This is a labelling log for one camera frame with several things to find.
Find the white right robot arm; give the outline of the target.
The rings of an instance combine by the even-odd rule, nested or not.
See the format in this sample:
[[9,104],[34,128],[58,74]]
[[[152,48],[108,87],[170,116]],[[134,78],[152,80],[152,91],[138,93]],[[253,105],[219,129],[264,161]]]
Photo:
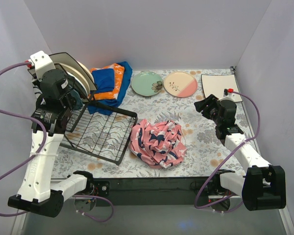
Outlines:
[[254,137],[245,138],[242,129],[236,124],[237,105],[233,101],[235,91],[225,90],[225,97],[218,99],[209,95],[194,103],[196,111],[212,120],[216,125],[216,136],[235,156],[245,171],[238,176],[234,171],[222,170],[218,166],[199,189],[204,191],[209,182],[216,194],[226,191],[241,197],[249,211],[283,209],[286,206],[285,171],[279,165],[272,165],[250,145]]

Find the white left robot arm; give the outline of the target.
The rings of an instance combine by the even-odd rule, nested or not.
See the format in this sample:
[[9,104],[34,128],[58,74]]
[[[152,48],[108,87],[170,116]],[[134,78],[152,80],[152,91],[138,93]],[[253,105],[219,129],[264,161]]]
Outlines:
[[93,176],[85,171],[75,171],[62,182],[50,184],[57,150],[76,104],[70,93],[69,78],[59,69],[51,69],[42,76],[40,90],[45,104],[36,104],[32,118],[43,126],[32,124],[31,153],[35,157],[27,164],[24,181],[17,194],[9,197],[10,207],[56,217],[64,202],[73,195],[81,193],[88,196],[94,192]]

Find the blue striped white plate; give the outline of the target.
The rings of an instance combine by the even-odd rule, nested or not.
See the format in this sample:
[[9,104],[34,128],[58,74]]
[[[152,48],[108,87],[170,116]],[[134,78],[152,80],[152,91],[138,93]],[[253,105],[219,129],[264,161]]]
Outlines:
[[32,80],[33,91],[34,91],[35,97],[37,99],[40,97],[40,95],[42,95],[42,91],[41,91],[39,85],[40,85],[40,82],[39,82],[38,79],[33,79]]

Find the mint green flower plate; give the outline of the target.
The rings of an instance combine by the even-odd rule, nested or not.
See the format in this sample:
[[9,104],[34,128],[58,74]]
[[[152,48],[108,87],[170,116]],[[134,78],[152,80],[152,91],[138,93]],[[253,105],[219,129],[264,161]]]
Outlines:
[[138,95],[150,97],[162,90],[163,79],[152,71],[143,71],[133,77],[131,87]]

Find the white square black-rimmed plate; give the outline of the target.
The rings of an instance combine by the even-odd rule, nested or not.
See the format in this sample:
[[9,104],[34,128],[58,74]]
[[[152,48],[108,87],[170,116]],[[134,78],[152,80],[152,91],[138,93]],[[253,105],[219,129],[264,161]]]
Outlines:
[[202,88],[205,98],[213,94],[218,99],[224,97],[225,89],[239,92],[235,75],[202,75]]

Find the cream and pink plate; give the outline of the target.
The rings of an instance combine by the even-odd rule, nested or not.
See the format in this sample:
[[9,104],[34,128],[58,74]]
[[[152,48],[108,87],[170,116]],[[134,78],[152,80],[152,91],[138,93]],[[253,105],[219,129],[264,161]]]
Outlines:
[[185,98],[193,95],[197,88],[197,80],[189,73],[176,71],[170,73],[164,79],[165,90],[178,98]]

